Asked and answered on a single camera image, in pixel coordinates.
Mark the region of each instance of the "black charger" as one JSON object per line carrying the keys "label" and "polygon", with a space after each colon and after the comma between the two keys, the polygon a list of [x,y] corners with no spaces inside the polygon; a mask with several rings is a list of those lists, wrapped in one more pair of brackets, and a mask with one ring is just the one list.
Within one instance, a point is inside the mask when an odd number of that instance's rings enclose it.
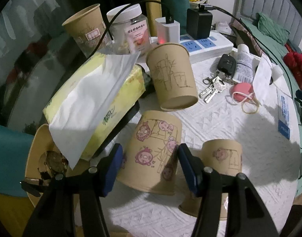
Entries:
{"label": "black charger", "polygon": [[187,9],[186,32],[195,40],[205,39],[210,36],[213,7],[199,4],[196,9]]}

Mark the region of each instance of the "green pillow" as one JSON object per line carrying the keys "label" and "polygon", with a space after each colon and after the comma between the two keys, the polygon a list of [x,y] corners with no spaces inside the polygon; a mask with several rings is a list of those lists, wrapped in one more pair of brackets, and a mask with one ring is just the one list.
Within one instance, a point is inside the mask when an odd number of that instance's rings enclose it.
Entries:
{"label": "green pillow", "polygon": [[265,36],[269,36],[281,45],[285,45],[288,40],[289,31],[273,22],[273,20],[265,15],[259,13],[258,30]]}

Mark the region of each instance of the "power strip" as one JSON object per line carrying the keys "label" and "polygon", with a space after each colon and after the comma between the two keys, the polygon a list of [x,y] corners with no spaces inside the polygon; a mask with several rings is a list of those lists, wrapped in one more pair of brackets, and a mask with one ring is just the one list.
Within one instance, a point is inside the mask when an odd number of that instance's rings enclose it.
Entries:
{"label": "power strip", "polygon": [[189,52],[191,63],[207,60],[230,53],[233,43],[217,31],[211,31],[209,38],[194,40],[190,35],[181,35],[180,44]]}

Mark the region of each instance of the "pink cartoon face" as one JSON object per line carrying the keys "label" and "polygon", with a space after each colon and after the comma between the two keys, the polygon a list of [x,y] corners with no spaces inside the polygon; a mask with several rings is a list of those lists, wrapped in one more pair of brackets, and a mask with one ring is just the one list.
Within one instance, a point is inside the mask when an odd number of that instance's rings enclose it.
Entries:
{"label": "pink cartoon face", "polygon": [[126,162],[127,162],[127,156],[126,156],[126,154],[124,154],[124,155],[123,155],[123,160],[122,160],[122,162],[121,162],[120,167],[123,168],[123,169],[125,169],[125,164],[126,164]]}
{"label": "pink cartoon face", "polygon": [[139,151],[135,156],[135,158],[136,158],[136,163],[150,166],[153,160],[153,155],[151,154],[151,150],[148,147],[146,147],[143,150]]}
{"label": "pink cartoon face", "polygon": [[173,166],[171,164],[165,165],[163,171],[162,171],[162,177],[166,181],[171,181],[173,177]]}
{"label": "pink cartoon face", "polygon": [[148,122],[142,122],[142,125],[139,127],[139,130],[137,131],[136,137],[139,141],[144,141],[148,136],[150,135],[151,130],[148,125]]}
{"label": "pink cartoon face", "polygon": [[173,131],[174,126],[172,124],[168,124],[166,121],[162,120],[162,121],[159,122],[159,128],[162,131],[168,131],[168,130]]}
{"label": "pink cartoon face", "polygon": [[177,142],[174,140],[173,137],[170,137],[169,138],[169,141],[167,142],[166,146],[167,146],[167,149],[173,153],[173,151],[175,150],[175,147],[177,145]]}
{"label": "pink cartoon face", "polygon": [[218,161],[225,160],[229,155],[227,151],[223,148],[219,148],[212,153],[212,156],[215,157]]}

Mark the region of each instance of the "jar label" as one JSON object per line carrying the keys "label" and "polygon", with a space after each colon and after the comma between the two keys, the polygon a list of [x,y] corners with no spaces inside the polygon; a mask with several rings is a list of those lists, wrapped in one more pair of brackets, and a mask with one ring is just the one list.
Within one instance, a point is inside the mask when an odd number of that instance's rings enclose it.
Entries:
{"label": "jar label", "polygon": [[90,40],[100,36],[100,32],[99,32],[98,28],[95,28],[94,30],[86,33],[85,36],[86,36],[87,40],[90,41]]}
{"label": "jar label", "polygon": [[146,20],[130,25],[124,30],[130,53],[136,51],[145,53],[150,49],[150,35]]}

